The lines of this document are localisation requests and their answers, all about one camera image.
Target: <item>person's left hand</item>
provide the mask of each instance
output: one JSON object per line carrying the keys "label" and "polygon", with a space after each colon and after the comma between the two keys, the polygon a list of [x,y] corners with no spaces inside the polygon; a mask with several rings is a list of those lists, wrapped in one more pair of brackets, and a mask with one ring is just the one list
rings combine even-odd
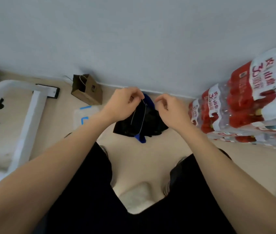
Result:
{"label": "person's left hand", "polygon": [[137,87],[116,89],[101,113],[108,117],[111,123],[124,120],[134,112],[144,98]]}

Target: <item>white wall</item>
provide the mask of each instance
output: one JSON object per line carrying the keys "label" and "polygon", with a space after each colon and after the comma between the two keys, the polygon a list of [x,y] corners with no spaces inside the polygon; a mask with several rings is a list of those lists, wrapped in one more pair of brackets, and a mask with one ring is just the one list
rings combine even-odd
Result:
{"label": "white wall", "polygon": [[196,96],[276,46],[276,0],[0,0],[0,69]]}

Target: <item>black pants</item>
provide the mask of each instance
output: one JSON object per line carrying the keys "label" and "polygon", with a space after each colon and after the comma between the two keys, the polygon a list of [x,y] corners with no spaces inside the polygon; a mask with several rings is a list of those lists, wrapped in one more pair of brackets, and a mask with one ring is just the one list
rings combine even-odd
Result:
{"label": "black pants", "polygon": [[190,155],[171,171],[170,193],[127,212],[110,186],[112,168],[95,143],[45,220],[45,233],[235,233]]}

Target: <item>white metal frame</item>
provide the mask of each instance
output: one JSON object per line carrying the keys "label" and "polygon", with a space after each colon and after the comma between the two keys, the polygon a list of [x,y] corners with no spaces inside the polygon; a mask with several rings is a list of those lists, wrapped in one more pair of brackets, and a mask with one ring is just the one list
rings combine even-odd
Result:
{"label": "white metal frame", "polygon": [[19,80],[4,80],[0,82],[0,99],[12,89],[27,89],[34,91],[23,123],[11,164],[6,172],[0,171],[0,181],[16,168],[26,163],[31,155],[37,129],[45,107],[48,88]]}

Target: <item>forearm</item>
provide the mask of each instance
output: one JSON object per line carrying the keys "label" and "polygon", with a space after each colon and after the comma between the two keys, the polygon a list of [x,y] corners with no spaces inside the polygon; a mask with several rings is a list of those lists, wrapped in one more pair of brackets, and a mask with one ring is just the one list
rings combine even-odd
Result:
{"label": "forearm", "polygon": [[71,135],[3,179],[0,233],[30,231],[65,189],[94,142],[110,124],[103,115],[94,115]]}
{"label": "forearm", "polygon": [[276,198],[189,123],[184,138],[220,208],[238,233],[276,233]]}

